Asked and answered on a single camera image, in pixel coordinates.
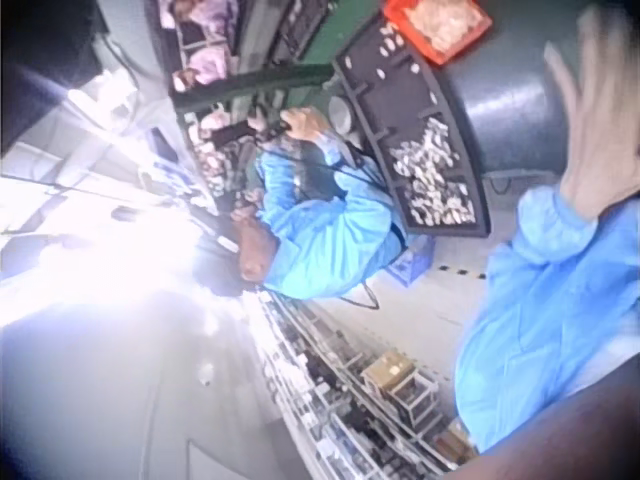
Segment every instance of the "blue container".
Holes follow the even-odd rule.
[[[435,237],[419,236],[395,262],[387,267],[387,272],[402,285],[408,287],[416,278],[431,268],[435,245]]]

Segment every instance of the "orange container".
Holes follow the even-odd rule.
[[[407,15],[405,8],[415,8],[420,0],[388,0],[384,7],[384,15],[390,22],[396,24],[400,32],[422,53],[425,57],[438,65],[444,65],[465,48],[473,44],[489,27],[493,24],[491,18],[472,0],[467,0],[481,15],[482,21],[447,52],[440,52],[433,48],[427,37],[414,28]]]

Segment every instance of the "black tray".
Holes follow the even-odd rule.
[[[304,55],[329,14],[329,3],[330,0],[303,0],[302,8],[296,12],[296,1],[290,2],[272,47],[274,63],[297,61]]]
[[[371,143],[390,193],[402,212],[404,226],[410,233],[486,237],[491,225],[484,189],[469,155],[468,146],[473,143],[469,138],[465,138],[465,142],[462,136],[466,126],[464,115],[454,117],[434,71],[406,39],[402,38],[404,44],[398,46],[395,43],[397,32],[392,35],[381,33],[387,25],[387,20],[376,13],[355,33],[333,63]],[[385,36],[394,40],[393,51],[385,44]],[[388,56],[383,56],[381,46],[385,47]],[[380,78],[378,69],[384,72],[384,78]],[[440,173],[447,182],[466,184],[475,223],[430,227],[417,223],[410,213],[411,207],[404,194],[410,180],[396,173],[395,158],[390,150],[398,148],[402,142],[420,142],[431,117],[449,127],[448,142],[459,156],[454,167]]]

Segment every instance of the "black cable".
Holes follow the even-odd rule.
[[[493,190],[493,191],[494,191],[494,193],[495,193],[496,195],[500,195],[500,196],[502,196],[502,195],[506,195],[506,193],[507,193],[507,192],[509,191],[509,189],[511,188],[511,179],[509,178],[509,179],[507,180],[507,186],[506,186],[506,187],[504,187],[504,190],[502,190],[502,191],[499,191],[499,190],[496,188],[495,184],[493,183],[493,178],[490,178],[490,179],[489,179],[489,185],[491,185],[491,190]]]
[[[334,165],[326,165],[326,164],[322,164],[322,163],[310,163],[310,162],[306,162],[305,160],[293,157],[291,155],[287,155],[286,153],[276,152],[276,151],[273,151],[273,150],[267,150],[267,149],[265,149],[265,148],[263,148],[261,146],[258,146],[257,148],[262,153],[267,153],[269,155],[274,155],[274,156],[280,157],[280,158],[282,158],[284,160],[289,160],[289,161],[292,161],[292,162],[295,162],[295,163],[302,163],[302,164],[305,164],[305,165],[313,165],[313,166],[317,166],[317,167],[324,168],[324,169],[327,169],[327,170],[331,170],[331,171],[336,172],[336,173],[342,173],[342,174],[344,174],[344,175],[346,175],[348,177],[352,177],[352,178],[355,178],[356,180],[359,180],[359,181],[361,181],[363,183],[366,183],[367,185],[370,185],[370,186],[380,190],[382,193],[389,194],[389,190],[387,190],[386,187],[383,187],[378,182],[376,182],[374,179],[372,179],[365,170],[363,170],[363,172],[367,177],[369,177],[369,180],[366,180],[366,179],[361,178],[361,177],[359,177],[357,175],[354,175],[353,173],[345,172],[341,168],[336,167]]]
[[[371,300],[371,303],[373,303],[373,305],[365,305],[364,303],[356,302],[355,300],[350,300],[344,297],[338,297],[338,300],[342,300],[343,302],[348,303],[349,305],[353,305],[354,307],[366,308],[367,310],[380,310],[380,302],[378,301],[378,297],[376,297],[375,293],[373,293],[373,290],[371,290],[369,285],[367,285],[366,280],[362,282],[362,286],[364,287],[364,291],[367,292],[369,300]]]

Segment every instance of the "black pole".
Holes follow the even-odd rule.
[[[331,65],[293,65],[234,75],[210,85],[196,85],[191,90],[171,92],[177,113],[202,110],[218,102],[258,92],[320,85],[333,76]]]

